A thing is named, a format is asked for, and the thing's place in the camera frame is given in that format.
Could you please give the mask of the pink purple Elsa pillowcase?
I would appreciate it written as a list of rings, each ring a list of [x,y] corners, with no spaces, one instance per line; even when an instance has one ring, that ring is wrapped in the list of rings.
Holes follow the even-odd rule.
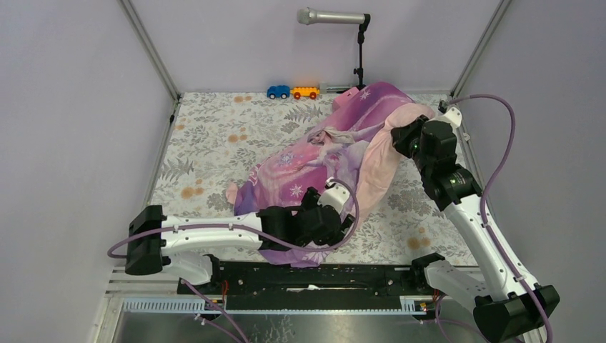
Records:
[[[249,172],[241,186],[230,184],[227,201],[236,215],[271,206],[300,204],[309,187],[336,178],[352,188],[362,223],[392,183],[402,155],[392,146],[391,129],[435,112],[395,86],[366,86],[305,136]]]

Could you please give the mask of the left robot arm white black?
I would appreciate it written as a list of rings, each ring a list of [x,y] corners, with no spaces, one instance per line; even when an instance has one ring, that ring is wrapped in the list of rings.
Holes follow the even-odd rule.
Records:
[[[221,219],[169,216],[162,206],[149,205],[129,224],[125,272],[166,272],[211,294],[222,283],[219,260],[201,251],[240,248],[258,251],[272,264],[295,267],[307,257],[318,264],[352,236],[358,215],[346,212],[348,204],[358,205],[355,195],[331,180],[323,192],[308,188],[299,205]]]

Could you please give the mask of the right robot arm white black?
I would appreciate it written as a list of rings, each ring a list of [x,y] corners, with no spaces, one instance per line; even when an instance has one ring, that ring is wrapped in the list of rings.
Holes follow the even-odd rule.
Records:
[[[397,152],[414,161],[425,193],[466,242],[482,280],[451,265],[437,253],[415,259],[411,288],[433,289],[468,310],[488,342],[551,342],[549,316],[560,302],[552,285],[543,285],[522,263],[487,208],[487,190],[456,162],[456,108],[391,130]]]

